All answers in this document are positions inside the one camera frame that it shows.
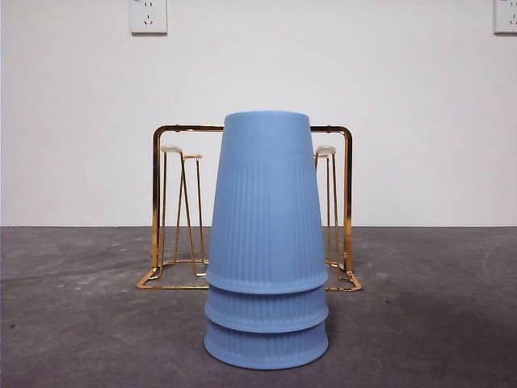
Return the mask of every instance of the electrical outlet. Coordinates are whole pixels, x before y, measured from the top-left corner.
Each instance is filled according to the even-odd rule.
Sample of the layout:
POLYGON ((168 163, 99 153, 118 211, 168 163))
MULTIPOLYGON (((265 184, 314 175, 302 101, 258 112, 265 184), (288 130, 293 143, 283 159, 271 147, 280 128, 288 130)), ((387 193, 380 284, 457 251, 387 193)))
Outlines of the electrical outlet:
POLYGON ((167 0, 129 0, 129 25, 136 34, 166 34, 167 0))
POLYGON ((517 34, 517 0, 494 0, 494 33, 517 34))

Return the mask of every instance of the gray concrete floor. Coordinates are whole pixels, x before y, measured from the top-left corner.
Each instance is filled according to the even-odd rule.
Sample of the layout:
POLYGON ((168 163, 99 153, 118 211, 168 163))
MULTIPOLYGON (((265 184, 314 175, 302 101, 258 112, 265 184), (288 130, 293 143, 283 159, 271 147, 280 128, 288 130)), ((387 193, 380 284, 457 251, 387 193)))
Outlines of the gray concrete floor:
POLYGON ((364 290, 327 294, 321 359, 274 372, 204 351, 206 292, 137 290, 149 236, 2 228, 2 386, 517 386, 517 228, 355 228, 364 290))

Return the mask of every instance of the gold cup rack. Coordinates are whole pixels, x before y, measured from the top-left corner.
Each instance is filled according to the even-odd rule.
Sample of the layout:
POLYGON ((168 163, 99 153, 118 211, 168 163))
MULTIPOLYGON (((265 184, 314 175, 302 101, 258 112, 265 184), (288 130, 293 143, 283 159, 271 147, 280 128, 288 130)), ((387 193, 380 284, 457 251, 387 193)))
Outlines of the gold cup rack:
MULTIPOLYGON (((326 160, 326 263, 335 268, 336 277, 340 282, 346 282, 350 286, 327 286, 327 291, 359 291, 362 285, 353 272, 352 257, 352 224, 351 224, 351 185, 352 185, 352 135, 348 129, 340 126, 311 126, 312 133, 338 133, 343 136, 344 143, 344 166, 343 166, 343 250, 339 252, 338 243, 338 199, 337 199, 337 183, 335 155, 336 151, 331 146, 321 146, 316 150, 314 155, 315 167, 317 169, 318 159, 326 160), (333 186, 333 205, 334 205, 334 226, 330 226, 330 162, 332 163, 332 186, 333 186), (334 230, 334 248, 335 257, 332 258, 330 251, 330 234, 331 229, 334 230)), ((139 289, 208 289, 208 285, 159 285, 151 284, 153 280, 162 277, 165 266, 177 263, 190 263, 193 275, 195 277, 203 277, 205 274, 198 272, 197 265, 207 264, 208 260, 204 257, 204 238, 203 238, 203 222, 201 219, 201 189, 200 189, 200 155, 184 155, 183 151, 175 146, 161 146, 163 133, 168 132, 187 132, 187 133, 217 133, 222 132, 224 127, 215 125, 164 125, 154 131, 153 135, 153 232, 151 237, 151 269, 137 283, 139 289), (163 183, 162 193, 160 193, 160 178, 162 176, 161 153, 163 152, 163 183), (175 246, 174 258, 171 261, 165 261, 165 212, 166 212, 166 168, 167 153, 173 152, 179 155, 181 164, 181 178, 179 188, 178 215, 175 230, 175 246), (197 192, 198 192, 198 210, 200 215, 200 251, 201 258, 196 259, 194 253, 194 245, 192 239, 191 217, 187 198, 187 180, 185 176, 185 162, 188 159, 195 159, 197 174, 197 192), (187 230, 189 233, 190 259, 178 259, 178 235, 179 235, 179 219, 182 206, 182 197, 184 196, 185 208, 187 213, 187 230)))

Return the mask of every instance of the gold wire frame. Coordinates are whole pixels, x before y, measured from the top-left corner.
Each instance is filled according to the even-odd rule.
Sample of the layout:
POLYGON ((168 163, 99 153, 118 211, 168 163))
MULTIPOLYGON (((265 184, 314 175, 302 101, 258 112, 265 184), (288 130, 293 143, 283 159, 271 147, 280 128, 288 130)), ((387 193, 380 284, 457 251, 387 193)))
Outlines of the gold wire frame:
MULTIPOLYGON (((147 284, 148 282, 151 282, 152 280, 159 279, 163 274, 163 269, 166 265, 172 265, 176 262, 170 261, 170 262, 164 262, 164 252, 165 247, 161 245, 161 236, 165 233, 165 201, 161 201, 160 198, 160 177, 161 177, 161 139, 162 134, 166 132, 190 132, 190 133, 216 133, 216 132, 222 132, 224 127, 222 126, 215 126, 215 125, 164 125, 160 128, 158 128, 156 131, 154 131, 153 135, 153 232, 152 232, 152 247, 150 252, 151 257, 151 269, 140 279, 140 281, 137 283, 137 288, 139 289, 174 289, 174 290, 188 290, 188 289, 208 289, 208 285, 151 285, 147 284), (162 227, 160 225, 160 215, 162 215, 162 227)), ((362 289, 362 285, 355 277, 353 272, 353 257, 352 257, 352 224, 351 224, 351 187, 352 187, 352 135, 348 129, 341 126, 311 126, 310 127, 312 133, 340 133, 343 136, 343 142, 344 142, 344 150, 345 150, 345 157, 344 157, 344 174, 343 174, 343 182, 344 182, 344 197, 343 197, 343 227, 344 227, 344 233, 343 233, 343 252, 337 252, 335 260, 332 260, 329 256, 327 256, 327 263, 331 267, 335 267, 337 278, 339 280, 345 281, 347 283, 350 283, 350 287, 326 287, 327 291, 358 291, 362 289)), ((166 162, 166 153, 164 153, 164 162, 166 162)), ((315 164, 317 167, 317 160, 319 159, 320 155, 315 155, 315 164)), ((329 197, 329 171, 328 171, 328 162, 329 158, 327 159, 327 208, 330 207, 330 197, 329 197)), ((191 262, 193 266, 194 273, 196 273, 195 264, 202 261, 205 263, 204 260, 204 248, 203 248, 203 242, 201 243, 201 251, 202 251, 202 259, 196 260, 194 258, 194 252, 193 252, 193 246, 192 246, 192 235, 191 235, 191 227, 190 227, 190 212, 187 204, 187 184, 186 184, 186 178, 185 178, 185 158, 183 156, 183 152, 180 154, 180 162, 181 162, 181 182, 180 182, 180 193, 183 190, 185 195, 185 201, 186 201, 186 211, 187 211, 187 224, 188 224, 188 231, 189 231, 189 243, 191 248, 191 259, 185 260, 187 262, 191 262)), ((196 159, 197 161, 197 179, 198 179, 198 204, 200 207, 201 199, 200 199, 200 173, 199 173, 199 158, 196 159)), ((332 162, 333 162, 333 187, 334 187, 334 231, 337 235, 338 232, 338 223, 337 223, 337 200, 336 200, 336 173, 335 173, 335 155, 332 155, 332 162)), ((164 179, 166 174, 166 163, 164 164, 164 179)), ((179 199, 178 203, 178 219, 179 219, 179 211, 181 206, 181 197, 179 199)), ((327 233, 329 233, 330 228, 330 211, 327 211, 327 233)), ((200 223, 200 233, 202 233, 202 225, 200 223)))

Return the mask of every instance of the blue plastic cup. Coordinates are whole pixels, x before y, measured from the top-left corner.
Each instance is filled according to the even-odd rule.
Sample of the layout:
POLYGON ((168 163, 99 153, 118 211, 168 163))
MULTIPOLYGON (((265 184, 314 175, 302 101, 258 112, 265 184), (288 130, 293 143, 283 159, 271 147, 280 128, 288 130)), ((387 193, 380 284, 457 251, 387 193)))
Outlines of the blue plastic cup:
POLYGON ((255 295, 210 287, 204 308, 207 317, 229 329, 281 333, 313 327, 329 313, 325 288, 302 293, 255 295))
POLYGON ((227 116, 208 283, 277 294, 315 289, 327 278, 309 118, 275 111, 227 116))
POLYGON ((204 346, 227 364, 250 369, 286 369, 307 364, 325 353, 325 324, 300 331, 263 334, 235 331, 208 323, 204 346))

